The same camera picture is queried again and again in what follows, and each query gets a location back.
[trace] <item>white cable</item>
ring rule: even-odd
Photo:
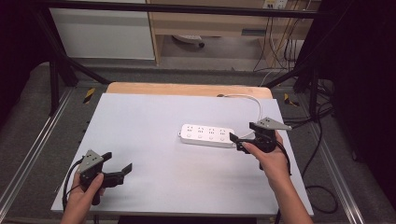
[[[223,95],[223,97],[244,97],[244,98],[248,98],[250,100],[255,101],[259,105],[259,109],[260,109],[259,119],[257,121],[262,119],[262,104],[260,103],[260,101],[256,97],[251,96],[251,95],[246,95],[246,94],[227,94],[227,95]],[[241,136],[240,138],[246,138],[246,137],[248,137],[249,135],[251,135],[253,133],[254,132],[245,134],[245,135]]]
[[[267,73],[267,75],[265,75],[265,77],[262,79],[262,84],[264,84],[265,79],[275,71],[275,69],[271,70],[271,72]]]

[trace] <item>white tabletop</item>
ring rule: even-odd
[[[276,100],[260,102],[263,117],[282,121]],[[252,155],[235,147],[183,144],[177,135],[189,123],[231,128],[240,136],[251,131],[248,123],[258,116],[258,104],[246,98],[103,94],[73,163],[92,149],[100,155],[112,152],[104,164],[106,173],[130,162],[134,169],[91,210],[114,215],[275,214],[276,198]],[[292,182],[313,215],[288,135],[279,133],[290,157]],[[63,210],[62,192],[51,210]]]

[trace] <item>person's left hand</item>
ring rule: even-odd
[[[82,186],[79,185],[79,173],[75,172],[72,185],[72,188],[75,189],[70,192],[61,224],[85,223],[86,216],[91,208],[93,196],[102,186],[103,178],[103,174],[99,174],[84,192]]]

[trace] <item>finger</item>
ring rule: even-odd
[[[283,145],[283,138],[282,136],[280,136],[278,131],[275,131],[275,137],[276,137],[276,141],[278,141],[280,144]]]
[[[259,150],[256,146],[254,146],[253,144],[247,143],[247,142],[243,142],[242,146],[253,156],[256,157],[257,160],[260,160],[260,158],[263,156],[263,152],[261,150]]]
[[[79,172],[75,172],[72,188],[75,188],[77,185],[79,185]]]
[[[85,195],[87,195],[86,197],[88,197],[90,199],[93,198],[96,191],[98,191],[99,188],[102,186],[103,178],[104,178],[104,176],[102,173],[96,176],[96,178],[91,182],[88,189],[85,191]]]

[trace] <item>metal rail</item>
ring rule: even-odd
[[[37,139],[27,153],[17,173],[8,184],[7,189],[3,192],[3,195],[0,198],[0,223],[3,222],[9,208],[17,197],[24,181],[26,180],[33,166],[35,165],[35,161],[37,160],[41,150],[49,139],[53,128],[55,127],[62,113],[64,112],[64,109],[73,90],[74,88],[66,89],[64,95],[61,98],[60,106],[56,110],[55,114],[52,117],[48,118],[46,124],[44,125]]]
[[[265,8],[246,7],[205,7],[185,5],[161,5],[161,4],[138,4],[138,3],[113,3],[113,2],[87,2],[87,1],[64,1],[64,0],[35,0],[33,4],[41,7],[89,9],[89,10],[112,10],[112,11],[144,11],[144,12],[169,12],[169,13],[193,13],[213,15],[234,15],[254,17],[278,17],[300,19],[329,19],[335,16],[332,12],[316,12],[310,10],[273,10]]]
[[[308,111],[308,102],[300,94],[298,94],[298,98],[305,114],[309,117],[310,114]],[[318,140],[319,126],[313,122],[311,122],[310,125],[314,137],[316,138],[316,140]],[[337,190],[341,204],[344,206],[344,210],[346,211],[346,216],[348,217],[349,222],[353,224],[363,224],[364,219],[361,215],[361,210],[356,205],[355,199],[353,198],[352,193],[349,190],[347,182],[345,181],[343,174],[338,168],[338,165],[334,157],[332,156],[332,153],[324,138],[322,138],[320,144],[320,155],[326,165],[327,170],[329,171],[330,178],[332,179],[335,190]]]

